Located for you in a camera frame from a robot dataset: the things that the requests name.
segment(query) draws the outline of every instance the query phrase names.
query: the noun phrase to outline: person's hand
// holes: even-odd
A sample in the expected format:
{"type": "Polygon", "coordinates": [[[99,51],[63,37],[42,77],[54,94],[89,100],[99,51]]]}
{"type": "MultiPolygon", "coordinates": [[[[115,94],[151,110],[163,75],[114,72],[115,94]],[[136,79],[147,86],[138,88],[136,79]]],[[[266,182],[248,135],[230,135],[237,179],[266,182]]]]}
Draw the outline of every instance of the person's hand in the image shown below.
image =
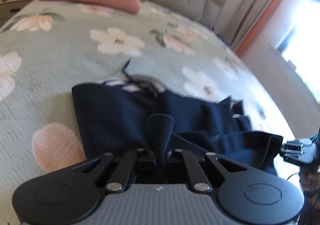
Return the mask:
{"type": "Polygon", "coordinates": [[[304,191],[308,192],[308,191],[314,191],[316,189],[319,189],[320,173],[306,173],[304,171],[300,171],[299,176],[300,176],[300,185],[304,191]],[[311,186],[312,180],[316,181],[316,187],[311,186]]]}

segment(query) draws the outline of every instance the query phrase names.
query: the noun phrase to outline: navy blue cloth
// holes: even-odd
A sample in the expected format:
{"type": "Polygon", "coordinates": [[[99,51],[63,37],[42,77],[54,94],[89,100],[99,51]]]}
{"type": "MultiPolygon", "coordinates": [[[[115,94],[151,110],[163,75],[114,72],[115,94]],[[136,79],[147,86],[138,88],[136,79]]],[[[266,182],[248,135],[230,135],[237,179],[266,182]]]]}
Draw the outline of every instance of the navy blue cloth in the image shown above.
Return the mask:
{"type": "Polygon", "coordinates": [[[163,151],[167,146],[157,145],[155,149],[154,138],[150,137],[154,134],[150,129],[155,129],[157,139],[166,137],[163,143],[168,143],[170,149],[190,150],[196,156],[216,152],[276,173],[273,158],[281,147],[282,137],[252,132],[247,116],[233,117],[235,112],[243,110],[239,108],[242,104],[238,104],[235,110],[230,108],[230,97],[219,103],[209,103],[182,97],[169,90],[155,95],[147,91],[128,92],[122,87],[88,83],[72,88],[87,158],[105,152],[122,156],[133,148],[162,148],[163,151]],[[148,120],[154,114],[164,115],[158,115],[160,119],[148,120]],[[168,133],[171,137],[166,142],[168,133]]]}

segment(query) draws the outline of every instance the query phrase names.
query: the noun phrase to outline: orange curtain trim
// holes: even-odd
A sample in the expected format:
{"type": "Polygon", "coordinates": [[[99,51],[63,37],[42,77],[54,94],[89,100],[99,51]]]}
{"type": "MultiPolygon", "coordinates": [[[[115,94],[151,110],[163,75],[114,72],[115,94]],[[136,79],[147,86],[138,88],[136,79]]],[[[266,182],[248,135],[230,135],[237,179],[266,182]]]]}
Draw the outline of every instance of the orange curtain trim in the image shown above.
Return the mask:
{"type": "Polygon", "coordinates": [[[264,12],[262,17],[258,20],[258,22],[255,24],[254,28],[250,31],[250,33],[247,35],[245,40],[242,42],[238,50],[236,51],[236,54],[240,56],[246,48],[251,44],[251,42],[255,39],[255,37],[258,35],[259,31],[263,28],[265,23],[269,20],[269,18],[272,16],[272,14],[275,12],[276,8],[279,6],[280,2],[282,0],[273,0],[267,10],[264,12]]]}

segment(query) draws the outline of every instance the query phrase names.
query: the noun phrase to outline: black circular pad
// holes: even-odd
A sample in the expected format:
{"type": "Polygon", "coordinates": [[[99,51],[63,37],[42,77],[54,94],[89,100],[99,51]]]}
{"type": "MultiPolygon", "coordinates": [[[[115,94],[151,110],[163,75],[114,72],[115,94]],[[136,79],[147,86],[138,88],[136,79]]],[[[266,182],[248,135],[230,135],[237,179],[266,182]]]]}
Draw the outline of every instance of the black circular pad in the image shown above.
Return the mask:
{"type": "Polygon", "coordinates": [[[39,188],[35,193],[35,198],[48,205],[59,205],[72,197],[72,189],[62,183],[52,183],[39,188]]]}
{"type": "Polygon", "coordinates": [[[100,193],[86,173],[57,171],[20,185],[12,205],[25,223],[68,225],[88,216],[99,200],[100,193]]]}
{"type": "Polygon", "coordinates": [[[270,205],[281,199],[281,191],[270,184],[255,183],[244,190],[244,196],[253,203],[270,205]]]}
{"type": "Polygon", "coordinates": [[[290,182],[252,169],[229,173],[218,190],[217,200],[229,216],[240,222],[272,225],[296,218],[304,197],[290,182]]]}

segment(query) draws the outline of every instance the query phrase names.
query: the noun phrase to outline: gray gripper base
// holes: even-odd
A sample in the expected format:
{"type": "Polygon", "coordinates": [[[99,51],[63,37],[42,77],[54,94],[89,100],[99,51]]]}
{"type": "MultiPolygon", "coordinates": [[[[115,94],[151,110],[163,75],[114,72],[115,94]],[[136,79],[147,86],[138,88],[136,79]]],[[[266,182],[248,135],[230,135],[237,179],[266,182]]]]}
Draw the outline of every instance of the gray gripper base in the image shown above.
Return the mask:
{"type": "Polygon", "coordinates": [[[184,184],[133,184],[110,194],[91,216],[77,225],[239,225],[210,196],[184,184]]]}

